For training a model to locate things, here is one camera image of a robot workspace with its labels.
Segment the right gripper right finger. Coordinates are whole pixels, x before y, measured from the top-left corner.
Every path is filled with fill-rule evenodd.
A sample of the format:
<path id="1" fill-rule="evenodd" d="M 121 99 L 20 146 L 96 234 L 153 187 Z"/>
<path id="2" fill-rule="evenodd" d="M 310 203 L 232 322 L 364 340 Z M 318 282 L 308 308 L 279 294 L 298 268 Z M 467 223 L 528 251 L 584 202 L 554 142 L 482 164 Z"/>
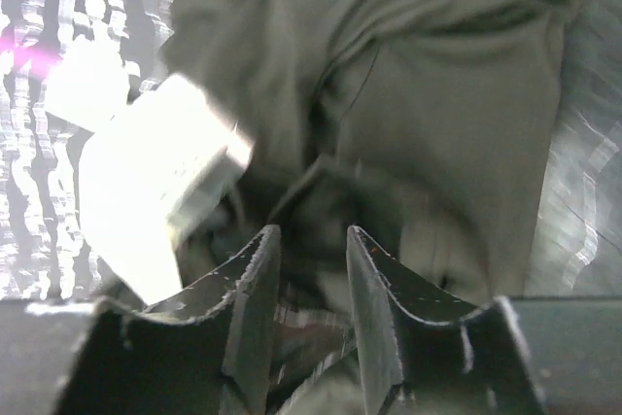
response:
<path id="1" fill-rule="evenodd" d="M 509 298 L 476 307 L 348 231 L 369 414 L 617 414 L 621 301 Z"/>

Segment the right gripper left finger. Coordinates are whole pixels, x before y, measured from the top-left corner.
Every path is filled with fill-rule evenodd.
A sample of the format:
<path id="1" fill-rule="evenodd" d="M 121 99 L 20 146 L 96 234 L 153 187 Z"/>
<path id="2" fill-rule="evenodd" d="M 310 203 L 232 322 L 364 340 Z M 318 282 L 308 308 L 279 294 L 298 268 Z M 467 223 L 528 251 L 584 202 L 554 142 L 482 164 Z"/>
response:
<path id="1" fill-rule="evenodd" d="M 149 311 L 94 301 L 1 304 L 5 414 L 261 414 L 280 230 Z"/>

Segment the black t shirt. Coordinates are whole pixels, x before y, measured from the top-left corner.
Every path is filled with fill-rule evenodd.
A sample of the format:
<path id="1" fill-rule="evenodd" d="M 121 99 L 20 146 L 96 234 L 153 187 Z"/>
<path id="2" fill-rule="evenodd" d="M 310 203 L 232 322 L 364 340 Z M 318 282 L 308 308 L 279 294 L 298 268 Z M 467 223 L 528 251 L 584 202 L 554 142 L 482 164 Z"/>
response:
<path id="1" fill-rule="evenodd" d="M 348 231 L 480 307 L 524 291 L 585 0 L 173 0 L 167 69 L 255 140 L 205 238 L 227 262 L 280 230 L 261 414 L 369 414 Z"/>

